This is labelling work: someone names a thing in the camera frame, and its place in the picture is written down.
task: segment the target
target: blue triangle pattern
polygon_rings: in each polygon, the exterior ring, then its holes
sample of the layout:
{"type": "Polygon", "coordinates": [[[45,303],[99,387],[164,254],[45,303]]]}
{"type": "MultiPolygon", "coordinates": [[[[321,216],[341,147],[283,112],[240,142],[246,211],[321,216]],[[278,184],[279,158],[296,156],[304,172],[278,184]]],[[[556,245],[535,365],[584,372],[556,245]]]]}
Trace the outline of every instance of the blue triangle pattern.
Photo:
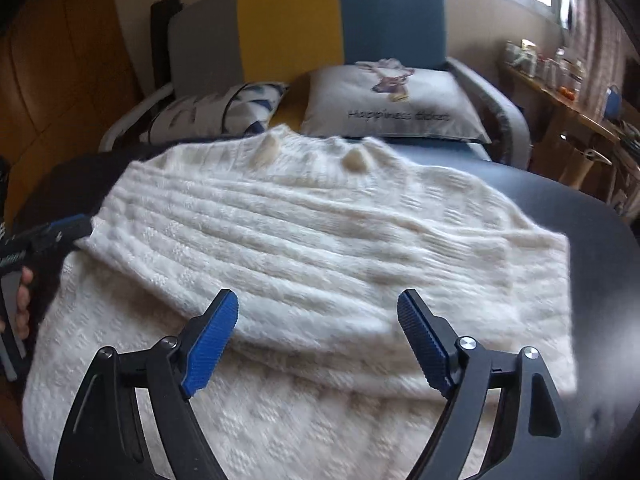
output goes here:
{"type": "Polygon", "coordinates": [[[279,95],[284,94],[284,91],[287,89],[286,85],[279,85],[277,83],[264,83],[264,86],[273,88],[279,95]]]}
{"type": "Polygon", "coordinates": [[[250,103],[255,103],[257,105],[263,106],[265,108],[267,108],[268,111],[271,112],[271,110],[273,110],[273,103],[271,103],[271,101],[269,101],[268,99],[254,99],[249,101],[250,103]]]}
{"type": "Polygon", "coordinates": [[[263,134],[265,132],[264,124],[260,121],[255,121],[255,123],[250,124],[244,132],[245,134],[263,134]]]}
{"type": "Polygon", "coordinates": [[[247,85],[242,91],[251,90],[253,92],[258,92],[258,94],[264,94],[264,85],[247,85]]]}

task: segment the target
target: wooden cabinet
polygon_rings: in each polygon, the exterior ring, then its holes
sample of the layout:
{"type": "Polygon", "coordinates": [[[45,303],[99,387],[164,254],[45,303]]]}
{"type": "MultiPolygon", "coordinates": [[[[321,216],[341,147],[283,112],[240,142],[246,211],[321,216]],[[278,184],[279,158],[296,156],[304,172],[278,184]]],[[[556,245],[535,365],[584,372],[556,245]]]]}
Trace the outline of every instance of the wooden cabinet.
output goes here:
{"type": "Polygon", "coordinates": [[[142,98],[113,0],[26,0],[0,38],[0,153],[10,222],[55,165],[97,150],[142,98]]]}

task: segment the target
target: white knit sweater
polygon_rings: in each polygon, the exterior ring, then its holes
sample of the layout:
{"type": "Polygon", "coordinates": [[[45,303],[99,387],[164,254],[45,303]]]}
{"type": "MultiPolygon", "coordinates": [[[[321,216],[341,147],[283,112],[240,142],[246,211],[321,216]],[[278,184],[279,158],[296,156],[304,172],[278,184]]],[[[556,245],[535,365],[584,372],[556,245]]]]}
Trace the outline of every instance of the white knit sweater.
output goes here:
{"type": "MultiPolygon", "coordinates": [[[[481,180],[378,140],[279,127],[178,146],[132,163],[94,223],[86,253],[65,262],[24,396],[48,478],[95,351],[148,348],[220,288],[236,292],[240,318],[192,405],[230,478],[408,473],[443,403],[396,319],[405,288],[489,348],[535,345],[561,393],[575,387],[566,239],[481,180]]],[[[152,458],[171,476],[155,431],[152,458]]]]}

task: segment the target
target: throw pillow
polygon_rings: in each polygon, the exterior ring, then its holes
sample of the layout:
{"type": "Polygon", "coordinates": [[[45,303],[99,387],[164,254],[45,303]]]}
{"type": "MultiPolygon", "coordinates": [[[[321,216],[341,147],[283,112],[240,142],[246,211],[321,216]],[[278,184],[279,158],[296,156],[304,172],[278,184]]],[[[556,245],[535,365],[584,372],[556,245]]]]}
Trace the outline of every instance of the throw pillow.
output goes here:
{"type": "Polygon", "coordinates": [[[301,133],[491,142],[449,72],[406,68],[395,59],[313,72],[301,133]]]}
{"type": "Polygon", "coordinates": [[[188,96],[162,110],[140,136],[159,144],[179,139],[235,139],[261,134],[276,111],[287,85],[279,82],[247,83],[224,95],[188,96]]]}

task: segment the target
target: finger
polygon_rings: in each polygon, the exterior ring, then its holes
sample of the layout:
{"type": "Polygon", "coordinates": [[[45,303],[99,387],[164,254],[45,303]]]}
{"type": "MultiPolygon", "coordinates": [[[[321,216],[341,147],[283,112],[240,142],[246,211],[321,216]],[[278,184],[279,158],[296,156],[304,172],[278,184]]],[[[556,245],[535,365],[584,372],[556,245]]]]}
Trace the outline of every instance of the finger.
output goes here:
{"type": "Polygon", "coordinates": [[[15,303],[18,305],[18,310],[27,310],[30,301],[31,293],[29,289],[24,285],[19,286],[18,293],[15,295],[15,303]]]}
{"type": "Polygon", "coordinates": [[[25,327],[29,327],[29,311],[18,312],[15,315],[15,324],[18,332],[24,329],[25,327]]]}
{"type": "Polygon", "coordinates": [[[25,326],[18,330],[18,337],[22,340],[25,340],[29,337],[29,327],[25,326]]]}
{"type": "Polygon", "coordinates": [[[29,285],[33,281],[33,271],[29,267],[22,268],[22,276],[20,277],[20,283],[23,285],[29,285]]]}

